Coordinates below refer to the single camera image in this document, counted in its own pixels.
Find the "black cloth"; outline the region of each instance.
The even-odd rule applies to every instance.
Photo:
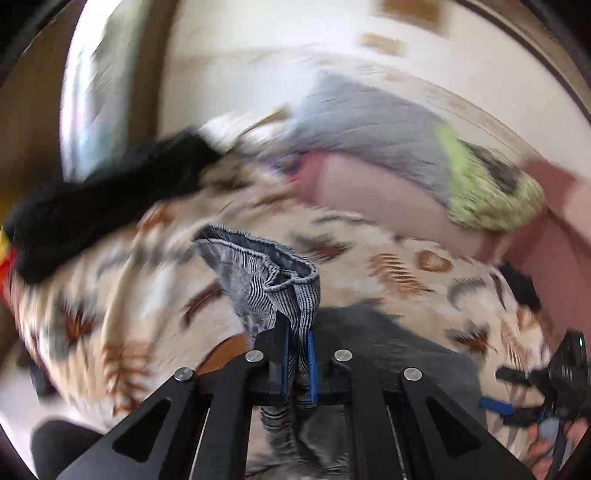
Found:
[[[2,480],[37,480],[17,453],[0,425],[0,478]]]
[[[542,308],[542,303],[538,294],[535,292],[534,282],[531,276],[523,274],[509,262],[503,263],[498,268],[503,277],[505,277],[517,303],[529,307],[534,313],[538,313]]]
[[[116,170],[43,187],[4,222],[17,249],[16,272],[28,284],[42,282],[105,235],[139,220],[158,200],[196,192],[203,168],[219,158],[185,130],[131,150]]]
[[[66,421],[51,420],[43,424],[31,439],[31,453],[39,480],[56,480],[100,438],[100,433]]]

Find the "floral blanket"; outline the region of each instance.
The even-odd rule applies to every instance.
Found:
[[[40,285],[26,287],[15,275],[6,283],[21,337],[60,394],[95,423],[114,425],[175,369],[197,368],[216,345],[242,332],[214,272],[191,245],[207,223],[250,231],[313,260],[323,307],[369,303],[422,337],[469,351],[483,394],[517,405],[540,402],[536,391],[495,379],[500,365],[531,369],[548,360],[535,317],[517,305],[496,269],[356,214],[304,206],[283,181],[260,170],[248,175],[238,188],[211,186],[155,204],[140,223],[109,235]],[[504,427],[494,415],[487,422],[513,454],[524,453],[525,430]],[[249,454],[265,448],[257,432]]]

